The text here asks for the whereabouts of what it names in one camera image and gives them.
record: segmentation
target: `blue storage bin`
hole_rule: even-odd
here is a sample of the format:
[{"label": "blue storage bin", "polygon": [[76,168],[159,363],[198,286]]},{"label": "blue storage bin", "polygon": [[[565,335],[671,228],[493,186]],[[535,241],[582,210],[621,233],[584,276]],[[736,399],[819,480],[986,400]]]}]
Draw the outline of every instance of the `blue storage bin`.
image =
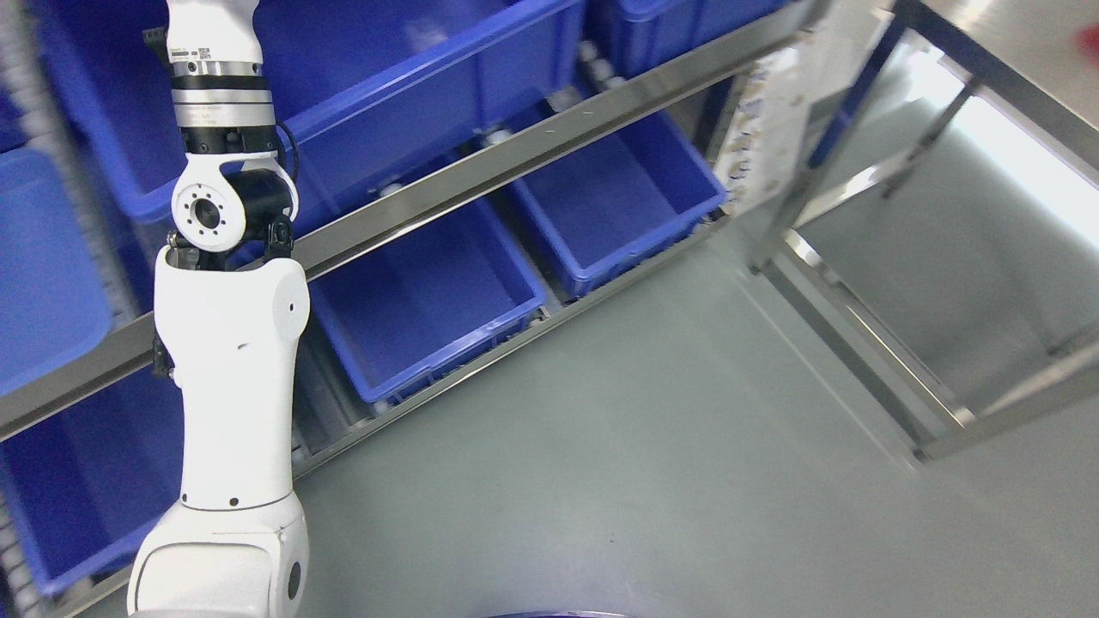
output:
[{"label": "blue storage bin", "polygon": [[22,112],[8,98],[8,92],[0,88],[0,153],[18,148],[26,143],[26,135],[19,126]]},{"label": "blue storage bin", "polygon": [[0,443],[0,485],[43,594],[124,566],[176,500],[182,398],[143,369]]},{"label": "blue storage bin", "polygon": [[545,290],[485,200],[310,284],[363,400],[399,404],[525,329]]},{"label": "blue storage bin", "polygon": [[[525,113],[524,128],[539,120]],[[664,112],[509,185],[536,252],[581,297],[687,238],[725,190]]]},{"label": "blue storage bin", "polygon": [[[168,75],[141,36],[167,23],[164,2],[32,3],[60,96],[122,209],[169,220],[185,157]],[[582,12],[582,0],[260,2],[264,71],[300,145],[297,232],[566,86]]]},{"label": "blue storage bin", "polygon": [[591,0],[587,30],[634,77],[773,13],[790,0]]},{"label": "blue storage bin", "polygon": [[112,312],[46,155],[0,154],[0,395],[95,347]]}]

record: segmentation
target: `gray floor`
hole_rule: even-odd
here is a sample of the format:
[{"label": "gray floor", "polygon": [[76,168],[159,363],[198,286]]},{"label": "gray floor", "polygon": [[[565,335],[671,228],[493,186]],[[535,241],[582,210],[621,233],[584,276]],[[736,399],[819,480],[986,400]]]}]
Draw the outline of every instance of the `gray floor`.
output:
[{"label": "gray floor", "polygon": [[300,482],[301,616],[1099,615],[1099,402],[917,464],[742,254],[726,228]]}]

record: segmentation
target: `metal shelf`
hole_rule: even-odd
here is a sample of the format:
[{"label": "metal shelf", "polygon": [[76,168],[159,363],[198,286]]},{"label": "metal shelf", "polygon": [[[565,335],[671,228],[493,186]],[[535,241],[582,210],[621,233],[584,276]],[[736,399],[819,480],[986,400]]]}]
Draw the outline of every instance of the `metal shelf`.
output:
[{"label": "metal shelf", "polygon": [[[754,268],[765,274],[806,318],[847,367],[898,421],[914,443],[920,459],[951,454],[978,440],[1017,427],[1043,413],[1099,393],[1099,369],[1085,362],[1095,355],[1094,343],[1077,345],[1067,357],[1019,383],[998,405],[970,411],[957,402],[945,385],[922,365],[904,343],[890,332],[843,282],[830,278],[831,269],[798,229],[853,197],[872,189],[882,196],[896,191],[939,141],[947,124],[979,88],[988,88],[1012,112],[1022,114],[1042,139],[1058,144],[1070,165],[1088,174],[1099,169],[1099,67],[1076,44],[1080,29],[1099,22],[1094,2],[1031,2],[1029,0],[896,0],[893,18],[881,35],[855,85],[836,112],[824,136],[802,167],[763,239]],[[867,95],[878,71],[901,38],[912,30],[942,49],[968,71],[970,78],[954,101],[909,151],[873,165],[846,183],[821,190],[836,152],[858,124]],[[795,284],[782,266],[792,269]],[[815,306],[823,300],[835,324]],[[869,352],[855,351],[854,342]],[[891,369],[884,376],[870,367],[869,356]],[[888,384],[898,378],[909,395],[922,404],[903,402]],[[930,411],[931,422],[921,419]],[[941,429],[932,429],[937,424]]]},{"label": "metal shelf", "polygon": [[[585,100],[511,139],[465,157],[302,238],[295,257],[309,279],[429,223],[679,99],[791,42],[831,0],[795,0],[621,86]],[[0,398],[7,439],[151,362],[153,316],[112,332],[95,350]]]}]

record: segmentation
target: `robotic arm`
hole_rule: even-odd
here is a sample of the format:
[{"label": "robotic arm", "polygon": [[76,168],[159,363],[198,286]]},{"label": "robotic arm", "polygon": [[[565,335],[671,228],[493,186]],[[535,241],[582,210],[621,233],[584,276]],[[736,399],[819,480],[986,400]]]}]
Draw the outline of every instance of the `robotic arm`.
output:
[{"label": "robotic arm", "polygon": [[[134,563],[127,608],[138,616],[291,618],[308,571],[290,413],[310,304],[289,258],[298,194],[278,163],[257,2],[168,0],[187,167],[171,199],[178,232],[156,260],[155,358],[182,390],[184,473]],[[225,271],[254,240],[265,264]]]}]

